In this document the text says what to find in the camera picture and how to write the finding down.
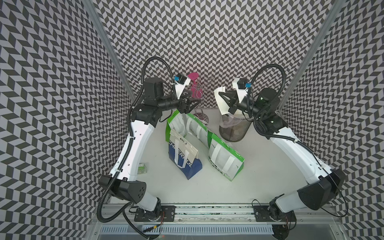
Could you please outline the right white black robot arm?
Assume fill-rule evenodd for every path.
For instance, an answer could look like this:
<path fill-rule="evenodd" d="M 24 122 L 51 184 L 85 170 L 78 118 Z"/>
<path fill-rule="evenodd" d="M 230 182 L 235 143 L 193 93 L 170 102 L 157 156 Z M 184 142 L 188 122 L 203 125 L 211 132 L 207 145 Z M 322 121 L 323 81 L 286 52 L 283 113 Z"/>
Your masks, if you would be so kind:
<path fill-rule="evenodd" d="M 301 142 L 288 124 L 276 114 L 279 94 L 271 88 L 263 89 L 255 99 L 249 89 L 215 90 L 221 114 L 237 112 L 249 114 L 256 132 L 271 140 L 297 166 L 307 184 L 289 194 L 270 201 L 267 211 L 270 221 L 291 220 L 294 211 L 309 208 L 319 210 L 341 194 L 345 173 L 333 170 Z"/>

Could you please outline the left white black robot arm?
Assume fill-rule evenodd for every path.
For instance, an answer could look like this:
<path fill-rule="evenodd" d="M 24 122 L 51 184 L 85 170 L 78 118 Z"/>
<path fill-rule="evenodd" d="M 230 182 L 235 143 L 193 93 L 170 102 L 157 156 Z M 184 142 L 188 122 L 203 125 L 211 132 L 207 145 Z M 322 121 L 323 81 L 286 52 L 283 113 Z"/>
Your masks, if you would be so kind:
<path fill-rule="evenodd" d="M 164 94 L 165 81 L 147 78 L 128 113 L 128 131 L 122 152 L 108 175 L 101 176 L 99 184 L 104 191 L 97 207 L 97 218 L 107 223 L 118 217 L 129 205 L 142 209 L 148 220 L 157 220 L 161 215 L 161 200 L 147 192 L 147 184 L 137 180 L 139 164 L 147 142 L 157 123 L 167 110 L 190 113 L 199 103 L 192 93 L 185 90 L 191 82 L 189 77 L 177 75 L 171 84 L 170 95 Z M 102 216 L 107 195 L 128 201 L 111 217 Z"/>

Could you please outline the blue white paper bag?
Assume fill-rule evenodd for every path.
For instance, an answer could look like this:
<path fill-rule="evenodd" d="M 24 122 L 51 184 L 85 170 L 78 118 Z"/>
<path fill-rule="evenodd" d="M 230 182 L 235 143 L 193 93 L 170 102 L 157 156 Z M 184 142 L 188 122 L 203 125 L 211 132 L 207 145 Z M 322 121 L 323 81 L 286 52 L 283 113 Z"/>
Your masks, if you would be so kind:
<path fill-rule="evenodd" d="M 170 131 L 169 158 L 185 175 L 187 180 L 195 176 L 203 168 L 199 159 L 199 151 L 182 135 Z"/>

